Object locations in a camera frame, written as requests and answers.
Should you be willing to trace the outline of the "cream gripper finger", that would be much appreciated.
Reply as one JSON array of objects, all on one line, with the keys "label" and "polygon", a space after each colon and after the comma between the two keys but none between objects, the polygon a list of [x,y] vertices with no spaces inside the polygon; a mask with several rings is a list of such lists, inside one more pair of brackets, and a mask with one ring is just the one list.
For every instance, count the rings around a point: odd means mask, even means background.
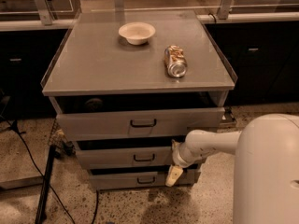
[{"label": "cream gripper finger", "polygon": [[168,187],[173,187],[183,173],[183,168],[177,165],[171,165],[168,170],[165,184]]}]

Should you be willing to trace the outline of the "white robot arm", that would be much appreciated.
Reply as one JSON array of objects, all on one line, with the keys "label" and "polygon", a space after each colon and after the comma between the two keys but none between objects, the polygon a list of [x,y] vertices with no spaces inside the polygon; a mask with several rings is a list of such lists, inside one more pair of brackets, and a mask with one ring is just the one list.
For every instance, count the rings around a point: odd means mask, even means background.
[{"label": "white robot arm", "polygon": [[299,224],[298,116],[260,116],[237,132],[189,132],[172,142],[165,184],[174,186],[185,168],[217,152],[235,156],[234,224]]}]

